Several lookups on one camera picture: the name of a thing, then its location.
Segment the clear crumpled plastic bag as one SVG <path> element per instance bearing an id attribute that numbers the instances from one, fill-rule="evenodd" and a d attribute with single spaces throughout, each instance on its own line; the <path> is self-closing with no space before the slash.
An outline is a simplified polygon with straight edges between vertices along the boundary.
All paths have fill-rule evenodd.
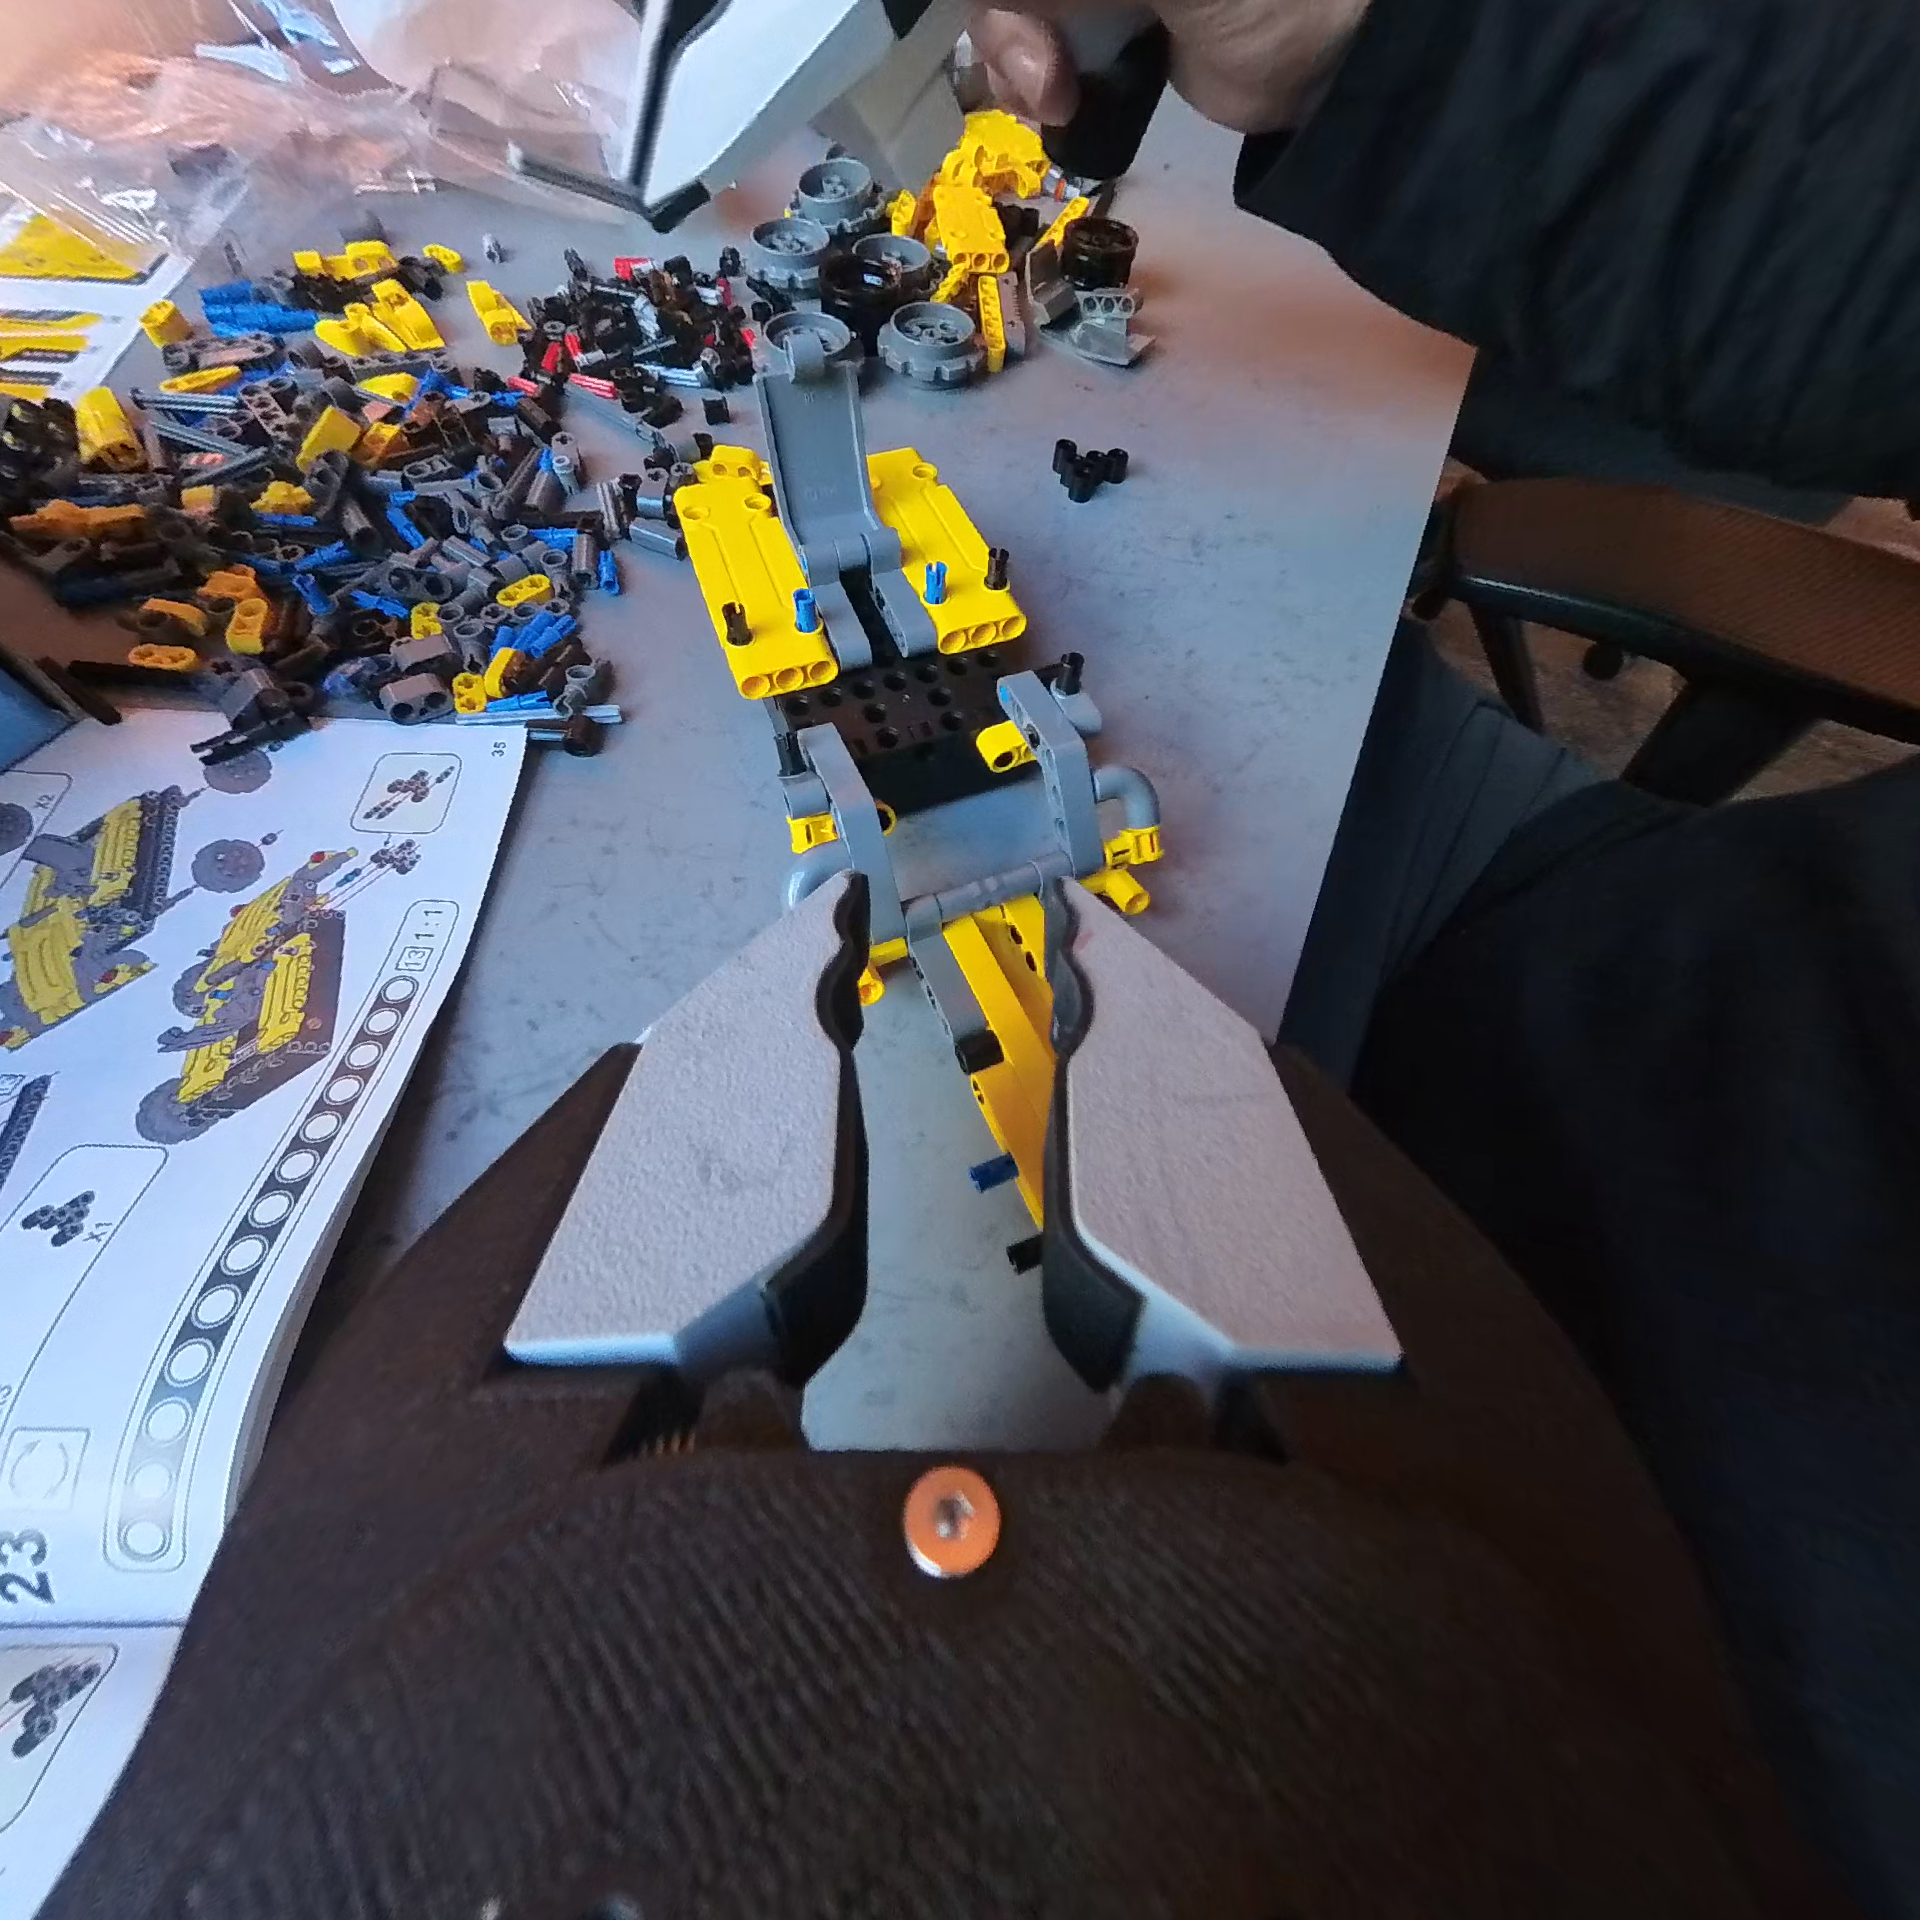
<path id="1" fill-rule="evenodd" d="M 118 256 L 452 185 L 553 208 L 509 148 L 605 172 L 638 51 L 605 2 L 5 2 L 5 208 Z"/>

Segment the person's right forearm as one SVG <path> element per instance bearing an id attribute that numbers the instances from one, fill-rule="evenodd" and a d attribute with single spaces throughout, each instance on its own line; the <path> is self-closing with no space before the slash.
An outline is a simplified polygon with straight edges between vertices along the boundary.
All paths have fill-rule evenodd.
<path id="1" fill-rule="evenodd" d="M 1915 4 L 1371 4 L 1235 199 L 1692 465 L 1915 497 Z"/>

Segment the grey angled toy piece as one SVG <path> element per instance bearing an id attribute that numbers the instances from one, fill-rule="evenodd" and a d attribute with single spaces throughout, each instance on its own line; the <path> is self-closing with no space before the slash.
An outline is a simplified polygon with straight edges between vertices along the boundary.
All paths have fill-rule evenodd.
<path id="1" fill-rule="evenodd" d="M 1135 324 L 1133 291 L 1051 289 L 1029 297 L 1046 338 L 1098 369 L 1131 369 L 1155 348 L 1155 336 Z"/>

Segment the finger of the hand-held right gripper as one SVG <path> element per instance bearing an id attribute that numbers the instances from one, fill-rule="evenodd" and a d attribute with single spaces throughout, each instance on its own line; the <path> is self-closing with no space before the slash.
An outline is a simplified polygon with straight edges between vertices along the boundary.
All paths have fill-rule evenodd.
<path id="1" fill-rule="evenodd" d="M 862 80 L 893 32 L 882 2 L 669 2 L 657 140 L 639 212 L 679 226 L 827 106 L 830 83 Z"/>
<path id="2" fill-rule="evenodd" d="M 669 59 L 669 2 L 622 2 L 622 8 L 638 42 L 618 146 L 618 178 L 631 193 L 639 193 L 652 162 L 661 86 Z"/>

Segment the pile of black red pins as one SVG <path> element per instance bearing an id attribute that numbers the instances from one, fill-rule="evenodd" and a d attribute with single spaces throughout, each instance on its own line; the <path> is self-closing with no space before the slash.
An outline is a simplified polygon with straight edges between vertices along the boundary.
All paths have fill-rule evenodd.
<path id="1" fill-rule="evenodd" d="M 783 302 L 725 249 L 715 272 L 686 256 L 563 252 L 561 286 L 526 306 L 518 387 L 613 404 L 638 426 L 667 427 L 692 404 L 707 426 L 731 420 L 731 393 L 755 378 L 756 348 Z"/>

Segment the group of grey toy wheels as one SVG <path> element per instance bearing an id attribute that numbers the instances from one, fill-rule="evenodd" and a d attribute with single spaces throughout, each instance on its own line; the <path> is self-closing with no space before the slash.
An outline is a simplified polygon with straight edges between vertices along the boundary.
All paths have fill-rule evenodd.
<path id="1" fill-rule="evenodd" d="M 775 351 L 814 342 L 841 367 L 877 361 L 922 387 L 967 387 L 987 375 L 985 352 L 972 319 L 932 296 L 903 304 L 869 342 L 820 308 L 820 266 L 833 249 L 855 249 L 870 233 L 891 233 L 890 207 L 875 175 L 847 154 L 830 154 L 798 178 L 779 219 L 759 224 L 747 248 L 747 274 L 781 297 L 779 312 L 759 336 L 756 356 L 771 364 Z"/>

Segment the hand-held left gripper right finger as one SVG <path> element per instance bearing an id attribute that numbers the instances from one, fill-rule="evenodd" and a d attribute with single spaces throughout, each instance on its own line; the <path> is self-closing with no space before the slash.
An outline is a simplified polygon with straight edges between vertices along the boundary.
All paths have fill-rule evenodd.
<path id="1" fill-rule="evenodd" d="M 1105 1451 L 1275 1450 L 1274 1382 L 1405 1383 L 1260 1034 L 1083 883 L 1044 889 L 1042 1316 Z"/>

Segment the person's right hand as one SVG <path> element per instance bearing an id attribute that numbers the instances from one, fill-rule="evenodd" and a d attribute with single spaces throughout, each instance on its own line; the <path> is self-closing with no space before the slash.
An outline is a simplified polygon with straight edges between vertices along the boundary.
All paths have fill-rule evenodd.
<path id="1" fill-rule="evenodd" d="M 1092 2 L 973 4 L 967 34 L 1011 111 L 1071 121 L 1082 80 L 1068 30 Z M 1155 2 L 1167 32 L 1171 86 L 1212 123 L 1238 134 L 1293 126 L 1353 42 L 1365 2 Z"/>

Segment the person's dark clothed body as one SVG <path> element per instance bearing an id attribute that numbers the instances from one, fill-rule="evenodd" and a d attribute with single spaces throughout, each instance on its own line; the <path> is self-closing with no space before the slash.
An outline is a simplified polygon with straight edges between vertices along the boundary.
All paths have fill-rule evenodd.
<path id="1" fill-rule="evenodd" d="M 1405 623 L 1281 1041 L 1575 1342 L 1797 1816 L 1915 1915 L 1915 759 L 1655 800 Z"/>

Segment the yellow black toy vehicle model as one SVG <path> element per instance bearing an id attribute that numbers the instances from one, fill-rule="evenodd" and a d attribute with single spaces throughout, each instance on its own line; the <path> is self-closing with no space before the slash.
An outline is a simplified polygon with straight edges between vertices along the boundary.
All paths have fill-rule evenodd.
<path id="1" fill-rule="evenodd" d="M 686 486 L 679 528 L 735 691 L 775 730 L 798 905 L 830 876 L 870 896 L 859 996 L 909 971 L 996 1159 L 1042 1224 L 1051 1096 L 1046 881 L 1149 907 L 1161 798 L 1101 763 L 1086 664 L 1023 659 L 1012 562 L 916 449 L 869 451 L 855 367 L 814 342 L 755 378 L 772 494 Z"/>

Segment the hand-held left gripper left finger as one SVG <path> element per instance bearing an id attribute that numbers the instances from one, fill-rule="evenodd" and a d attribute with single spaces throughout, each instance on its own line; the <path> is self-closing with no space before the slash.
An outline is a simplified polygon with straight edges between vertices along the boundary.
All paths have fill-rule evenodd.
<path id="1" fill-rule="evenodd" d="M 869 883 L 830 876 L 642 1036 L 502 1340 L 527 1366 L 805 1385 L 867 1300 Z"/>

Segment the building instruction booklet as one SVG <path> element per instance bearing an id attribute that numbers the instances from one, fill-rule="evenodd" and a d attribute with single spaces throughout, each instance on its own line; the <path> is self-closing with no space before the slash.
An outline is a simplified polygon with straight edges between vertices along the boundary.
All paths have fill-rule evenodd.
<path id="1" fill-rule="evenodd" d="M 209 732 L 5 774 L 5 1915 L 153 1712 L 522 787 L 506 727 Z"/>

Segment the yellow black sticker sheet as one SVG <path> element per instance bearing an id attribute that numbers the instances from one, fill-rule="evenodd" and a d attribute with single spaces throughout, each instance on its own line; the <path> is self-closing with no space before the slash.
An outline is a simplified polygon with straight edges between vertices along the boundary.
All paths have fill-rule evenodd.
<path id="1" fill-rule="evenodd" d="M 188 256 L 153 249 L 126 262 L 5 196 L 2 396 L 78 400 L 100 388 L 188 267 Z"/>

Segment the pile of mixed small pieces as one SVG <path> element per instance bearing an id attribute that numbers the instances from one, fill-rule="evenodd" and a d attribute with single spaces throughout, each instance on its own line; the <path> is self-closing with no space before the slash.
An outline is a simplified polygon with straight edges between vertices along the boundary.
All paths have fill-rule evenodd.
<path id="1" fill-rule="evenodd" d="M 665 427 L 518 387 L 527 302 L 367 222 L 202 289 L 196 320 L 151 306 L 149 388 L 5 396 L 5 562 L 127 635 L 36 665 L 105 722 L 108 688 L 191 688 L 225 719 L 204 766 L 337 705 L 598 754 L 582 601 L 622 545 L 683 556 L 687 474 Z"/>

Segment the heap of yellow toy beams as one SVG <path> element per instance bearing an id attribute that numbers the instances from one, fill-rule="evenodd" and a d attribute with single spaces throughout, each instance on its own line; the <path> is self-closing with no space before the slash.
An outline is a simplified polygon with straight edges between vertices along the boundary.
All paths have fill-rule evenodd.
<path id="1" fill-rule="evenodd" d="M 1061 241 L 1087 215 L 1092 190 L 1092 180 L 1068 176 L 1044 154 L 1034 123 L 989 108 L 967 114 L 963 136 L 916 194 L 893 196 L 891 233 L 930 252 L 930 296 L 972 319 L 989 375 L 1023 355 L 1023 254 L 1041 241 Z"/>

